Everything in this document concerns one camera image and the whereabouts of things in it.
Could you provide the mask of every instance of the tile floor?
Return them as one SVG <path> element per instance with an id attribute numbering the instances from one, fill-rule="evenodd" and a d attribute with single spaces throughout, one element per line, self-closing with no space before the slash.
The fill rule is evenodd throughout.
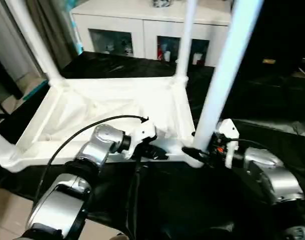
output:
<path id="1" fill-rule="evenodd" d="M 0 240 L 13 240 L 23 234 L 32 204 L 0 188 Z M 109 240 L 118 233 L 116 229 L 87 220 L 79 240 Z"/>

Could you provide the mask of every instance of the cabinet door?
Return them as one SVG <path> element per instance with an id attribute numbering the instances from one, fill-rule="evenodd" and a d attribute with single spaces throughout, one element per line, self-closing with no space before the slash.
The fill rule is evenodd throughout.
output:
<path id="1" fill-rule="evenodd" d="M 178 57 L 184 24 L 145 20 L 143 25 L 145 57 L 154 60 L 162 58 L 166 61 L 175 61 Z M 227 31 L 227 26 L 194 24 L 190 63 L 202 63 L 205 66 L 215 67 L 225 43 Z"/>
<path id="2" fill-rule="evenodd" d="M 145 57 L 142 20 L 82 14 L 73 18 L 85 51 Z"/>

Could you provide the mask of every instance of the wall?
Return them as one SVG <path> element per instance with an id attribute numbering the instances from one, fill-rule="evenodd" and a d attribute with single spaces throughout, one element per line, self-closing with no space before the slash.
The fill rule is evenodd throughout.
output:
<path id="1" fill-rule="evenodd" d="M 14 80 L 18 80 L 29 72 L 38 70 L 30 59 L 29 54 L 15 28 L 11 29 L 11 22 L 0 2 L 0 62 Z"/>

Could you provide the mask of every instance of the black surface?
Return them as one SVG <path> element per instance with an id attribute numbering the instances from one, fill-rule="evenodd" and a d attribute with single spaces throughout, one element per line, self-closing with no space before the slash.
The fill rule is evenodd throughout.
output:
<path id="1" fill-rule="evenodd" d="M 22 98 L 24 95 L 14 82 L 14 80 L 9 76 L 6 69 L 0 62 L 0 84 L 12 95 L 15 96 L 16 99 Z"/>
<path id="2" fill-rule="evenodd" d="M 197 125 L 213 68 L 190 66 L 188 71 L 187 95 Z M 62 74 L 66 78 L 129 78 L 171 76 L 174 72 L 174 64 L 84 52 Z M 11 143 L 19 139 L 47 91 L 47 86 L 41 88 L 0 125 L 0 133 Z M 285 103 L 285 93 L 297 97 L 287 98 Z M 223 117 L 265 119 L 273 115 L 277 120 L 305 120 L 301 105 L 305 106 L 304 80 L 239 78 Z M 274 149 L 305 189 L 305 137 L 242 121 L 235 124 L 241 138 Z M 19 173 L 0 169 L 0 187 L 33 199 L 43 169 L 33 166 Z M 62 170 L 62 166 L 51 167 L 42 191 Z M 88 217 L 132 239 L 275 237 L 275 222 L 260 188 L 242 172 L 194 169 L 185 163 L 106 164 L 92 199 Z"/>

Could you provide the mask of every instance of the gray curtain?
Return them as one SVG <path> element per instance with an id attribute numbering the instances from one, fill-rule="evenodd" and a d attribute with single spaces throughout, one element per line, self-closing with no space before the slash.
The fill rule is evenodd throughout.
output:
<path id="1" fill-rule="evenodd" d="M 78 54 L 69 26 L 58 11 L 56 2 L 59 1 L 62 0 L 26 0 L 26 3 L 52 59 L 59 69 L 63 69 Z"/>

